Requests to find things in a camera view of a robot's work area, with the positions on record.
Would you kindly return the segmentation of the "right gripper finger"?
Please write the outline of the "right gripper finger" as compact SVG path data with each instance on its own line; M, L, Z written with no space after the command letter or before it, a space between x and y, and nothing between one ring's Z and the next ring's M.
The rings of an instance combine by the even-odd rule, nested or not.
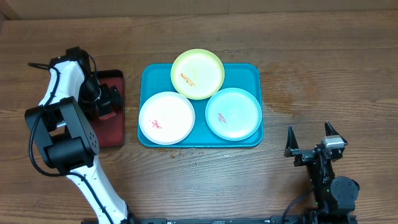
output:
M294 156L296 151L299 151L299 146L297 140L295 138L294 131L292 126L288 128L288 135L287 135L287 143L285 145L285 155L286 156Z
M339 135L339 133L333 128L329 121L325 122L325 132L326 136L335 136Z

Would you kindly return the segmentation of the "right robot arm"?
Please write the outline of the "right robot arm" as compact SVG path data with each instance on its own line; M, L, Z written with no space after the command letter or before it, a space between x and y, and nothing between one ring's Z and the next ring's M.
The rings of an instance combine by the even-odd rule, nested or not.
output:
M284 156L294 158L294 166L305 166L311 182L311 189L296 198L285 209L282 223L356 223L350 213L355 210L360 186L348 177L337 177L332 163L343 157L348 142L329 123L325 123L326 136L313 149L300 149L294 131L288 128ZM315 208L306 209L299 217L288 218L288 211L303 198L313 194Z

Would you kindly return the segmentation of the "white pink plate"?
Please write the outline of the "white pink plate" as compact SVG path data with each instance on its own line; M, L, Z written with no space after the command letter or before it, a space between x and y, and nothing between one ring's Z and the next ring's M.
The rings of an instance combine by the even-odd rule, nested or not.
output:
M151 142L168 146L183 141L192 131L195 110L183 95L164 91L150 97L139 112L139 129Z

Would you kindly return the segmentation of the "red green sponge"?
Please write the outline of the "red green sponge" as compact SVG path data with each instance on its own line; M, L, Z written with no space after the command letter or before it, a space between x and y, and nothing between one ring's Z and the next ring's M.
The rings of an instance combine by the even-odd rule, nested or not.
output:
M113 111L112 113L109 113L109 114L106 114L106 115L102 115L102 116L100 116L99 117L99 120L106 120L106 119L109 119L109 118L111 118L111 117L113 117L113 116L115 116L116 115L116 113Z

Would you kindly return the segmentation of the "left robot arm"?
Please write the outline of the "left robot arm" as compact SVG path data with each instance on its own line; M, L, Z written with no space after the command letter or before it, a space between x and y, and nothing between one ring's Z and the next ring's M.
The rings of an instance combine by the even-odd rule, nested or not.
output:
M37 147L42 160L56 177L70 179L94 210L97 223L134 223L127 203L116 193L104 173L102 147L124 144L124 78L120 70L98 71L85 50L74 47L49 64L31 67L50 73L45 96L26 110L30 130L29 157Z

